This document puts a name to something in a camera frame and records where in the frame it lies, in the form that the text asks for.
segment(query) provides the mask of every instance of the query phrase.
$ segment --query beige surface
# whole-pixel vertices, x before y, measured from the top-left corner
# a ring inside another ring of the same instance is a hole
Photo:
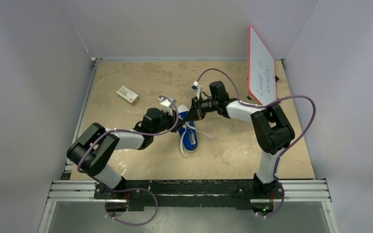
[[[243,100],[247,100],[247,62],[103,62],[92,89],[85,130],[91,123],[98,122],[107,128],[130,129],[140,121],[150,107],[159,108],[159,95],[167,95],[178,104],[190,106],[194,93],[189,85],[207,68],[215,67],[225,71],[236,83]],[[288,82],[280,62],[275,63],[278,97],[290,95]],[[236,97],[229,81],[220,73],[210,71],[200,81],[204,91],[208,85],[221,80],[225,83],[230,97]],[[126,86],[140,97],[135,106],[130,106],[115,92]],[[296,136],[301,132],[292,100],[281,103],[291,122]],[[217,139],[198,134],[198,149],[180,152],[180,136],[168,133],[157,136],[145,150],[116,150],[109,164],[126,179],[250,179],[256,172],[261,149],[257,144],[254,129],[250,123],[226,119],[217,113],[209,113],[204,120],[195,122],[199,131]],[[280,178],[314,178],[311,161],[304,139],[300,140],[283,157]],[[72,180],[89,179],[74,169]]]

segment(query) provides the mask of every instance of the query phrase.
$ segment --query shoe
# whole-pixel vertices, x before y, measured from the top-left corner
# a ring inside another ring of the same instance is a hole
[[[179,105],[178,106],[178,114],[181,119],[184,119],[189,112],[189,108],[186,105]],[[178,129],[179,135],[181,136],[181,141],[179,147],[181,148],[182,155],[187,159],[184,154],[184,149],[188,152],[194,152],[198,148],[198,139],[197,133],[204,134],[199,132],[194,125],[193,121],[185,122],[185,124]]]

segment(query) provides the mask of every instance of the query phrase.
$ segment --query purple cable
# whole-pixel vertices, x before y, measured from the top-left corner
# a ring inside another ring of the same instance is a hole
[[[92,143],[92,145],[89,147],[89,149],[85,152],[85,154],[82,156],[81,160],[79,161],[78,165],[77,165],[77,169],[78,169],[78,172],[80,173],[84,173],[84,171],[81,169],[81,166],[82,166],[82,163],[84,162],[85,158],[89,155],[89,153],[94,149],[94,147],[104,138],[106,137],[108,134],[110,133],[115,133],[115,132],[126,132],[126,133],[136,133],[136,134],[140,134],[140,135],[145,135],[145,136],[160,136],[160,135],[163,135],[163,134],[166,134],[166,133],[169,133],[171,132],[175,127],[176,125],[178,124],[178,119],[179,119],[179,112],[178,112],[178,109],[175,105],[175,102],[173,100],[171,100],[169,97],[166,97],[166,96],[159,96],[159,98],[165,98],[167,99],[172,107],[174,108],[175,110],[175,114],[176,114],[176,120],[175,120],[175,123],[174,125],[169,128],[168,130],[166,131],[163,131],[163,132],[160,132],[160,133],[141,133],[141,132],[136,132],[136,131],[132,131],[132,130],[109,130],[109,131],[106,131],[104,132],[100,137],[98,137],[94,143]],[[130,223],[130,222],[125,222],[125,221],[122,221],[122,220],[119,220],[117,218],[114,218],[112,216],[110,216],[107,212],[107,209],[106,209],[106,206],[107,206],[107,203],[105,204],[105,211],[107,213],[107,215],[117,221],[117,222],[120,222],[122,224],[125,224],[125,225],[128,225],[128,226],[142,226],[142,225],[145,225],[149,222],[152,221],[152,219],[156,216],[156,214],[158,213],[158,200],[156,199],[156,196],[151,192],[149,191],[148,189],[145,189],[145,188],[129,188],[129,189],[123,189],[123,190],[114,190],[114,189],[111,189],[109,187],[107,187],[106,185],[104,185],[106,189],[108,189],[109,191],[111,192],[117,192],[117,193],[121,193],[121,192],[128,192],[128,191],[132,191],[132,190],[144,190],[146,192],[148,192],[154,199],[155,201],[155,212],[154,214],[152,215],[152,217],[150,219],[148,219],[147,221],[145,222],[142,222],[142,223]]]
[[[175,102],[172,101],[169,97],[166,97],[166,96],[159,96],[160,98],[165,98],[167,99],[169,102],[171,102],[173,108],[175,109],[175,113],[176,113],[176,120],[175,120],[175,123],[174,125],[168,129],[168,130],[165,130],[165,131],[162,131],[160,133],[141,133],[141,132],[137,132],[137,131],[132,131],[132,130],[109,130],[109,131],[106,131],[104,132],[100,137],[98,137],[94,143],[92,143],[92,145],[89,147],[89,149],[86,151],[86,153],[82,156],[81,160],[79,161],[78,163],[78,172],[80,173],[84,173],[84,171],[81,169],[82,167],[82,163],[84,163],[84,160],[85,158],[89,155],[89,153],[94,149],[94,147],[104,138],[106,137],[108,134],[110,133],[115,133],[115,132],[125,132],[125,133],[136,133],[136,134],[140,134],[140,135],[145,135],[145,136],[160,136],[160,135],[163,135],[163,134],[166,134],[166,133],[169,133],[171,132],[171,130],[173,130],[175,128],[175,126],[178,124],[178,119],[179,119],[179,112],[178,112],[178,109],[175,105]]]
[[[309,129],[309,127],[311,126],[312,124],[312,121],[314,120],[315,118],[315,113],[316,113],[316,106],[315,106],[315,103],[314,101],[308,97],[308,96],[305,96],[305,95],[292,95],[292,96],[285,96],[283,98],[280,98],[279,100],[275,100],[273,102],[271,102],[270,104],[267,104],[267,105],[255,105],[255,104],[250,104],[250,103],[245,103],[245,102],[242,102],[241,101],[241,97],[239,95],[239,92],[238,92],[238,89],[237,89],[237,86],[235,86],[235,83],[232,81],[232,79],[225,73],[223,72],[222,70],[220,69],[217,69],[217,68],[209,68],[209,69],[206,69],[204,70],[204,72],[202,72],[202,74],[198,77],[197,79],[197,82],[199,82],[199,80],[201,79],[201,77],[208,71],[210,70],[215,70],[215,71],[218,71],[220,73],[222,73],[223,75],[225,75],[229,81],[231,81],[232,83],[232,86],[234,86],[234,89],[237,93],[237,98],[238,98],[238,101],[239,101],[239,104],[243,105],[243,106],[247,106],[247,107],[252,107],[252,108],[256,108],[256,109],[262,109],[262,108],[268,108],[268,107],[271,107],[273,105],[276,105],[276,104],[279,104],[281,101],[283,100],[288,100],[288,99],[294,99],[294,98],[304,98],[304,99],[307,99],[308,101],[311,102],[312,104],[312,115],[311,115],[311,119],[309,120],[308,124],[306,125],[305,129],[302,131],[302,133],[297,137],[297,139],[291,143],[287,148],[285,148],[278,156],[276,162],[275,162],[275,166],[274,166],[274,171],[273,171],[273,176],[276,180],[276,182],[281,186],[281,189],[282,189],[282,199],[281,199],[281,202],[279,203],[278,207],[275,209],[274,212],[272,212],[271,214],[267,215],[267,216],[262,216],[264,218],[267,218],[267,217],[271,217],[273,215],[275,215],[282,207],[283,203],[284,203],[284,198],[285,198],[285,191],[284,191],[284,187],[282,186],[282,183],[278,181],[278,177],[276,176],[276,173],[277,173],[277,170],[278,170],[278,164],[279,164],[279,160],[281,158],[281,156],[287,152],[287,150],[289,150],[292,146],[295,145],[295,143],[297,143],[306,133],[306,131]]]
[[[295,143],[297,143],[306,133],[306,131],[309,129],[309,127],[311,126],[312,124],[312,121],[314,120],[315,118],[315,113],[316,113],[316,106],[315,106],[315,103],[314,101],[308,97],[308,96],[304,96],[304,95],[292,95],[292,96],[285,96],[283,98],[280,98],[279,100],[275,100],[273,102],[271,102],[270,104],[267,104],[267,105],[253,105],[253,104],[249,104],[249,103],[244,103],[244,102],[240,102],[241,105],[243,106],[247,106],[247,107],[252,107],[252,108],[256,108],[256,109],[260,109],[260,108],[268,108],[268,107],[271,107],[273,105],[276,105],[276,104],[279,104],[281,101],[283,100],[288,100],[288,99],[294,99],[294,98],[304,98],[304,99],[307,99],[308,101],[311,102],[312,104],[312,115],[311,115],[311,119],[309,120],[308,124],[306,125],[305,129],[302,131],[302,133],[297,137],[297,139],[295,141],[293,141],[287,148],[285,148],[278,156],[276,162],[275,162],[275,166],[274,166],[274,178],[276,180],[276,182],[281,186],[281,189],[282,189],[282,199],[281,199],[281,202],[279,203],[278,207],[275,209],[274,212],[272,212],[271,214],[267,215],[267,216],[262,216],[262,217],[271,217],[273,215],[275,215],[282,207],[282,205],[284,204],[284,198],[285,198],[285,191],[284,191],[284,187],[282,185],[281,182],[278,181],[278,177],[276,176],[276,173],[277,173],[277,170],[278,170],[278,164],[279,164],[279,160],[281,158],[281,156],[287,152],[292,146],[295,145]]]
[[[204,71],[201,73],[201,75],[198,77],[197,82],[199,82],[199,80],[202,78],[202,76],[203,76],[206,72],[208,72],[208,71],[210,71],[210,70],[218,71],[219,73],[223,74],[225,77],[227,77],[227,78],[229,79],[229,81],[232,83],[232,86],[234,86],[234,89],[235,89],[235,92],[237,93],[237,98],[238,98],[239,102],[241,102],[241,96],[239,96],[239,91],[238,91],[237,86],[235,86],[234,81],[232,81],[231,77],[229,77],[229,75],[227,75],[224,71],[222,71],[222,70],[220,70],[220,69],[217,69],[217,68],[209,68],[209,69],[204,70]]]
[[[102,183],[100,182],[98,179],[96,179],[95,177],[92,177],[95,181],[97,181],[98,183]],[[123,193],[123,192],[129,192],[129,191],[134,191],[134,190],[143,190],[143,191],[146,191],[147,193],[149,193],[152,197],[153,197],[153,200],[155,201],[155,211],[152,215],[152,217],[150,217],[150,219],[146,220],[145,222],[141,222],[141,223],[130,223],[130,222],[125,222],[125,221],[122,221],[118,218],[115,218],[115,217],[112,217],[108,214],[108,209],[107,209],[107,205],[108,203],[106,202],[105,203],[105,213],[106,213],[106,216],[109,217],[110,219],[112,220],[115,220],[117,222],[120,222],[122,224],[125,224],[125,225],[128,225],[128,226],[133,226],[133,227],[137,227],[137,226],[142,226],[142,225],[145,225],[149,222],[152,221],[152,219],[156,216],[156,214],[158,213],[158,200],[156,199],[156,196],[148,189],[146,188],[128,188],[128,189],[123,189],[123,190],[115,190],[115,189],[112,189],[106,185],[104,185],[105,188],[111,192],[114,192],[114,193]]]

